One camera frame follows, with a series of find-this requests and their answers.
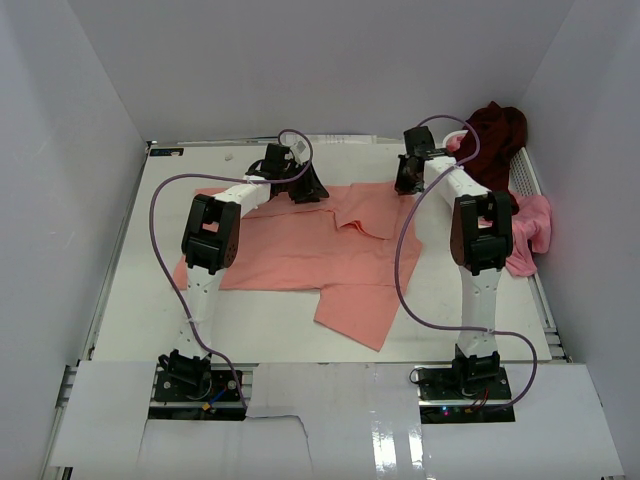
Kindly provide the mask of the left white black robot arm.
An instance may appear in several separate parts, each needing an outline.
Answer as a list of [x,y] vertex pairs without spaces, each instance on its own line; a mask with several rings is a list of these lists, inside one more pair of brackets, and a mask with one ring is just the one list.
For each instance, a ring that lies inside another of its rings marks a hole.
[[199,327],[213,319],[221,281],[238,254],[241,219],[282,191],[296,203],[318,202],[329,194],[319,181],[311,160],[300,163],[263,159],[254,162],[241,179],[224,177],[222,180],[231,182],[231,187],[214,195],[196,195],[181,241],[187,272],[186,292],[182,293],[160,254],[154,220],[161,190],[169,183],[187,177],[186,174],[173,176],[156,188],[149,209],[149,233],[156,259],[186,314],[178,348],[161,356],[159,363],[184,396],[200,400],[209,395],[213,386],[213,356],[226,363],[234,381],[239,380],[230,359],[207,344]]

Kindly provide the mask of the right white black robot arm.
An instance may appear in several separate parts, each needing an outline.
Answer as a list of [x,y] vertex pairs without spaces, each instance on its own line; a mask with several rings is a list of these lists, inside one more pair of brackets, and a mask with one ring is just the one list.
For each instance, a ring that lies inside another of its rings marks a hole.
[[497,381],[500,356],[494,335],[497,287],[513,250],[510,196],[492,192],[448,156],[399,157],[395,191],[437,192],[451,207],[450,252],[462,282],[461,325],[437,325],[409,316],[434,330],[459,334],[452,366],[425,380],[472,399]]

